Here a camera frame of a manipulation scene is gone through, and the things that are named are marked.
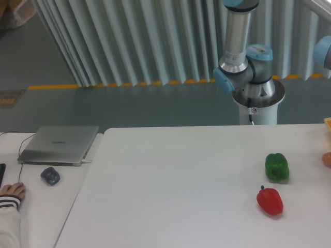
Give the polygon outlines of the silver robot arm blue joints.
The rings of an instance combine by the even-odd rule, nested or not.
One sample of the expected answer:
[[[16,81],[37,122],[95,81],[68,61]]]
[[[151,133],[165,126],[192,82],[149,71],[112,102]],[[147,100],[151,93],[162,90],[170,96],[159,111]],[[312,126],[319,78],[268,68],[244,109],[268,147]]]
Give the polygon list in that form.
[[[282,79],[306,80],[318,64],[330,70],[330,36],[318,39],[319,20],[330,22],[330,1],[223,1],[227,26],[223,54],[213,70],[225,92]]]

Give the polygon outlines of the person's hand on mouse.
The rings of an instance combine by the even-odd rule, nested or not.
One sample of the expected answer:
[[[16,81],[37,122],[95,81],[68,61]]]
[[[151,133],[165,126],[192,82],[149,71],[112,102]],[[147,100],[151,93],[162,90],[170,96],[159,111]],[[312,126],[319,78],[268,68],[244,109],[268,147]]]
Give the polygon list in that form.
[[[1,204],[13,204],[18,207],[25,197],[25,185],[22,182],[5,185],[1,190]]]

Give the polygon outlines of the white sleeve striped cuff forearm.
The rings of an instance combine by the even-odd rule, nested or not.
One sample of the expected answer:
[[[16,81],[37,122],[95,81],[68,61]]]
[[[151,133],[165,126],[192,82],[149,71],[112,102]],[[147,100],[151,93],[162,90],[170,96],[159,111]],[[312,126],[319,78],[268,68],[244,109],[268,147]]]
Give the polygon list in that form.
[[[13,195],[1,195],[1,247],[21,247],[20,202]]]

